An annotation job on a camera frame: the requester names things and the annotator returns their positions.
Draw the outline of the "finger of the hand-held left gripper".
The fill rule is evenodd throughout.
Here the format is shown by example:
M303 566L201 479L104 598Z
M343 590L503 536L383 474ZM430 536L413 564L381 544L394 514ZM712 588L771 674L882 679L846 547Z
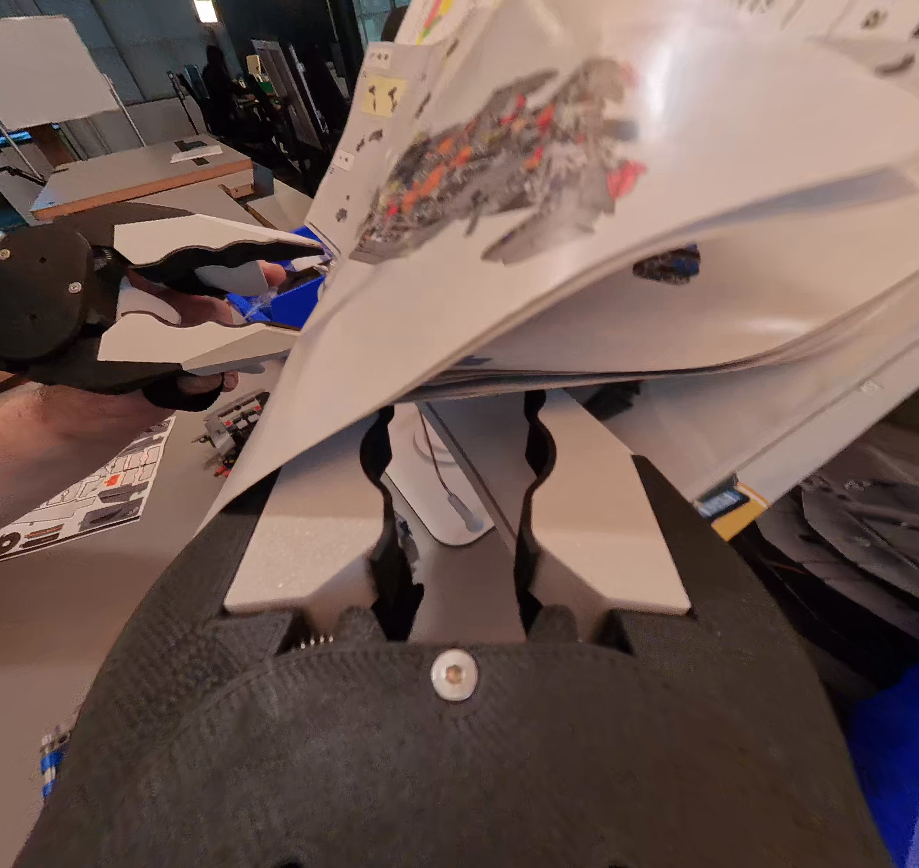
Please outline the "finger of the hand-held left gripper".
M98 360L178 366L202 376L283 356L299 336L299 330L274 323L184 325L161 298L121 294L117 319L99 341Z
M174 290L269 290L261 263L314 267L318 242L284 231L201 215L121 224L114 249L146 280Z

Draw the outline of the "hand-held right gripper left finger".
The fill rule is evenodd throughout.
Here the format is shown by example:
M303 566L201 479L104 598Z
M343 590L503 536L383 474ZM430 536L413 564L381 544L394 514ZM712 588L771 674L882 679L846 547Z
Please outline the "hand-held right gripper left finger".
M374 613L389 640L407 640L424 594L400 542L384 480L392 460L384 408L279 471L224 600L231 613L300 612L314 635L340 615Z

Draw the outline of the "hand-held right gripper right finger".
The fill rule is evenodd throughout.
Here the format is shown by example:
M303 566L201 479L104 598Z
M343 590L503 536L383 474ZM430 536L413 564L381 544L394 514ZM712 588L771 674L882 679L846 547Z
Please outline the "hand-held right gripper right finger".
M565 391L528 392L514 586L526 634L561 608L580 640L622 611L681 616L691 602L636 457Z

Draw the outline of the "small blue black lego assembly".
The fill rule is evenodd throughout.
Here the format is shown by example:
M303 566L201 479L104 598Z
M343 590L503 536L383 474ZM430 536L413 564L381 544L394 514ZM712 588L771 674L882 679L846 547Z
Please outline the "small blue black lego assembly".
M41 798L43 801L47 800L58 781L74 724L75 721L69 719L62 724L55 725L41 737L39 769L42 782Z

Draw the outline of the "white lego instruction booklet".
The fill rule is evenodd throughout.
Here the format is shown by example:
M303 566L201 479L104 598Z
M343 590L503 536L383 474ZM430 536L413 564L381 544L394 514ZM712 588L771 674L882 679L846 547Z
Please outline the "white lego instruction booklet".
M309 212L319 304L203 522L481 346L719 219L917 150L917 99L727 0L500 0Z

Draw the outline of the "person's left forearm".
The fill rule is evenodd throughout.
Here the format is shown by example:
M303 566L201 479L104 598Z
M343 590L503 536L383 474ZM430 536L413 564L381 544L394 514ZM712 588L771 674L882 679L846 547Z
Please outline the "person's left forearm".
M1 400L1 525L89 476L170 412L142 394L28 384Z

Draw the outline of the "large black lego chassis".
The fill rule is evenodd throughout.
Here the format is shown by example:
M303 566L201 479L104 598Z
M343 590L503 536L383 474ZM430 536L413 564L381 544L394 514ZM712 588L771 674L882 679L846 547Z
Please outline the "large black lego chassis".
M214 478L230 475L269 399L268 390L252 390L205 417L202 433L193 442L213 451Z

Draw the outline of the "lego sticker sheet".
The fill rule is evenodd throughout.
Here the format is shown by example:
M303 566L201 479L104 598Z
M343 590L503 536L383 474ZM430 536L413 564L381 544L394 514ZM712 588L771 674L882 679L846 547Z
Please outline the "lego sticker sheet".
M138 521L175 419L135 438L92 475L2 529L1 559L22 557Z

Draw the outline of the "dark printed lego set box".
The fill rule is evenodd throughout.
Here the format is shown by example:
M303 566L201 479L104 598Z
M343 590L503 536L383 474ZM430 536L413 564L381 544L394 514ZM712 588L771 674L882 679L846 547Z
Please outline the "dark printed lego set box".
M838 708L917 665L917 486L917 418L902 407L729 541Z

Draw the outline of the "blue plastic bin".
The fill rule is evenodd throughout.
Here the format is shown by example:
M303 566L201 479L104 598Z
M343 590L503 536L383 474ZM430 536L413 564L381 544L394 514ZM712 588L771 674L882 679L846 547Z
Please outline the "blue plastic bin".
M918 865L918 667L857 702L845 736L868 809L899 867Z
M330 263L310 255L281 262L285 281L256 296L226 295L225 300L247 323L265 322L301 329L313 313Z

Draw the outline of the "grey table with wooden edge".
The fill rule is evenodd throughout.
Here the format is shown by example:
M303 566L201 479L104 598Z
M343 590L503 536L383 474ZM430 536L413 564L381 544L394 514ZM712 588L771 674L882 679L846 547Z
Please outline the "grey table with wooden edge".
M249 156L208 135L162 141L57 166L30 215L49 221L252 170Z

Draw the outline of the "metal rack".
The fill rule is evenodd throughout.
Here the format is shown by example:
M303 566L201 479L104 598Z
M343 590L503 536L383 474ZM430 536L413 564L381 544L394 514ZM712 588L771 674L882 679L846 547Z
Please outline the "metal rack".
M251 42L298 143L326 153L325 121L314 105L293 47L276 39L254 38Z

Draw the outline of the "white board on stand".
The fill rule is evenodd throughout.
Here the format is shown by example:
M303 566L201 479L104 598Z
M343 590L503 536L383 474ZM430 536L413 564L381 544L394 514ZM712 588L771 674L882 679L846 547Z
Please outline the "white board on stand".
M68 18L1 19L1 121L9 133L118 109Z

